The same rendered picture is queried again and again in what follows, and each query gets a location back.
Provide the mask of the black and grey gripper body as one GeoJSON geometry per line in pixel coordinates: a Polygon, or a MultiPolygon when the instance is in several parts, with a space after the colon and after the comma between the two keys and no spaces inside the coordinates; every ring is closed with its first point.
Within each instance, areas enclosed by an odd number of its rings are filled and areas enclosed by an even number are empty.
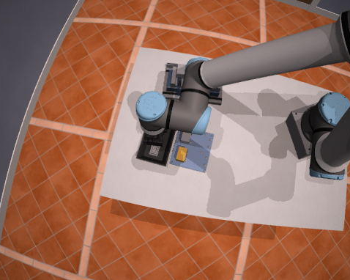
{"type": "Polygon", "coordinates": [[[144,140],[143,140],[144,145],[146,143],[147,145],[163,147],[163,134],[164,134],[164,131],[165,131],[165,129],[163,130],[162,133],[159,133],[158,135],[149,135],[149,134],[144,133],[144,140]],[[147,135],[147,137],[146,137],[146,135],[147,135]]]}

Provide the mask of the yellow rectangular block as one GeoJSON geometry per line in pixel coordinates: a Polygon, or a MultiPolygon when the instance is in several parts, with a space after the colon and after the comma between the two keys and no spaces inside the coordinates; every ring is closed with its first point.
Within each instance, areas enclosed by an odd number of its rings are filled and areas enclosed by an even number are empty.
{"type": "Polygon", "coordinates": [[[179,150],[176,156],[176,161],[180,161],[184,163],[186,153],[187,153],[187,148],[179,147],[179,150]]]}

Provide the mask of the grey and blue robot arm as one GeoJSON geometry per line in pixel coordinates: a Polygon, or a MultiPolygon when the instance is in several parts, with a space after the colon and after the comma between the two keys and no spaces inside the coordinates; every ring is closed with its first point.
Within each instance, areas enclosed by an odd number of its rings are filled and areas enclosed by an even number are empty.
{"type": "MultiPolygon", "coordinates": [[[[137,100],[136,114],[141,129],[149,135],[165,128],[203,135],[212,111],[208,106],[211,89],[341,62],[350,64],[350,10],[334,23],[211,60],[193,58],[185,68],[179,100],[145,92],[137,100]]],[[[343,179],[350,163],[349,106],[347,97],[329,92],[302,115],[302,133],[312,143],[311,177],[343,179]]]]}

